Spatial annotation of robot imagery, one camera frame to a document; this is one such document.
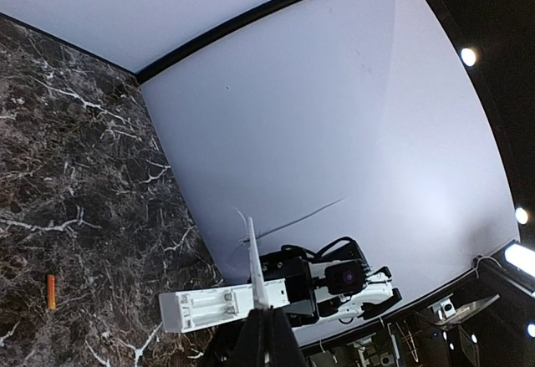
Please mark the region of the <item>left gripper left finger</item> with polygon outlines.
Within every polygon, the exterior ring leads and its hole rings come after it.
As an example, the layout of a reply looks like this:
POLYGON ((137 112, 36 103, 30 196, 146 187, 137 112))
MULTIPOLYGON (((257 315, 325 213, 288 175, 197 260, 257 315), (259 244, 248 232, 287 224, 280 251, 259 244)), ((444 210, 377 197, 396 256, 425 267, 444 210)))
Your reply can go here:
POLYGON ((218 326, 197 366, 264 366, 264 321, 254 309, 246 319, 218 326))

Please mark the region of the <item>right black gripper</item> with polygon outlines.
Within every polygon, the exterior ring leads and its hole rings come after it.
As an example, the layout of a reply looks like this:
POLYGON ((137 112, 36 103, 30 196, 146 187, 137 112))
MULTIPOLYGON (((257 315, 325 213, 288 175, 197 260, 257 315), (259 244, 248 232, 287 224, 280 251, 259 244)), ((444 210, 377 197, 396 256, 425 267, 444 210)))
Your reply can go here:
POLYGON ((313 252, 304 247, 282 247, 262 255, 260 263, 265 281, 283 278, 289 305, 283 306, 290 324, 320 324, 320 313, 311 271, 313 263, 323 260, 326 248, 313 252))

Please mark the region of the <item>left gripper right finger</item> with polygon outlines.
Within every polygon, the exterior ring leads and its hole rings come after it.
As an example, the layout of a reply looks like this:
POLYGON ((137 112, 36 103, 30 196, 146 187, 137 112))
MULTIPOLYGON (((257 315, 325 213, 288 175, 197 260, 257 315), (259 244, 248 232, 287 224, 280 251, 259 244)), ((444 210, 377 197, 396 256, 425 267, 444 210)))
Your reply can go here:
POLYGON ((267 366, 307 367, 286 314, 280 308, 267 313, 267 366))

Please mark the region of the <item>white remote battery cover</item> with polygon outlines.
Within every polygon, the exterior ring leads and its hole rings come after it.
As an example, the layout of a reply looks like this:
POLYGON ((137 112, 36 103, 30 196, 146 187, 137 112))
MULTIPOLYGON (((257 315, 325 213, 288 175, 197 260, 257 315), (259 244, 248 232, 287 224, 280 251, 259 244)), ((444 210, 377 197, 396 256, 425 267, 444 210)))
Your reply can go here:
POLYGON ((262 265, 259 259, 256 233, 253 219, 247 218, 247 233, 249 237, 249 260, 251 269, 252 297, 254 308, 269 309, 268 295, 262 274, 262 265))

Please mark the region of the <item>white remote control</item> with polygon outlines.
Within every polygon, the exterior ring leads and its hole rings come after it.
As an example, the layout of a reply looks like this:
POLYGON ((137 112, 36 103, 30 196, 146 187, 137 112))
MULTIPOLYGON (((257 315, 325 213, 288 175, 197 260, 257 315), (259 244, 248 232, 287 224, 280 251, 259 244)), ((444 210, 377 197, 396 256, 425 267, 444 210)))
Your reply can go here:
POLYGON ((179 334, 240 321, 255 308, 282 308, 290 304, 283 278, 266 281, 261 298, 255 298, 253 285, 246 283, 161 293, 158 299, 164 331, 179 334))

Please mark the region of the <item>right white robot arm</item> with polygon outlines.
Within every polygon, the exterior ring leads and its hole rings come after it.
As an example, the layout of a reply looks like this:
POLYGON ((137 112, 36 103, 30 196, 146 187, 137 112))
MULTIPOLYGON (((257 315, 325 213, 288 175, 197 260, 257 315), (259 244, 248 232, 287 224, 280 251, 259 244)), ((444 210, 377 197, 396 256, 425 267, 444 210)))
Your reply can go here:
POLYGON ((290 325, 373 319, 402 299, 388 267, 374 271, 358 243, 341 237, 314 252, 284 245, 260 257, 265 280, 283 279, 290 325))

